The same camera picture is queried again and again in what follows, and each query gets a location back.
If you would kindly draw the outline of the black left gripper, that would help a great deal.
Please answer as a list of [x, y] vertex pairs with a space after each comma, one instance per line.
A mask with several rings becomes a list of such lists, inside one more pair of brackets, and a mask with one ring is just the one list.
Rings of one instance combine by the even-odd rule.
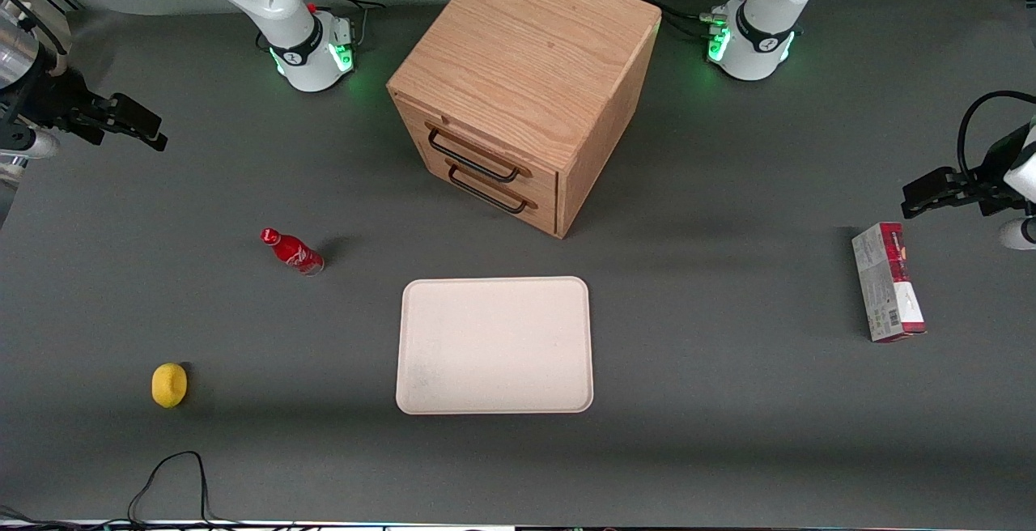
[[1033, 213], [1035, 202], [1034, 125], [1002, 137], [989, 147], [983, 163], [972, 171], [969, 184], [958, 170], [940, 167], [902, 187], [902, 216], [913, 219], [942, 207], [977, 202], [982, 217], [1004, 210]]

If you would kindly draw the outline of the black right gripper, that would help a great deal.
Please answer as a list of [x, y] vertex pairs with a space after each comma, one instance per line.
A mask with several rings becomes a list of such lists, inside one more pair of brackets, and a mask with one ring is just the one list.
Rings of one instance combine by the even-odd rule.
[[44, 147], [51, 130], [62, 130], [92, 145], [108, 132], [137, 139], [166, 151], [162, 118], [123, 93], [103, 97], [90, 91], [77, 70], [51, 76], [30, 70], [2, 88], [2, 146]]

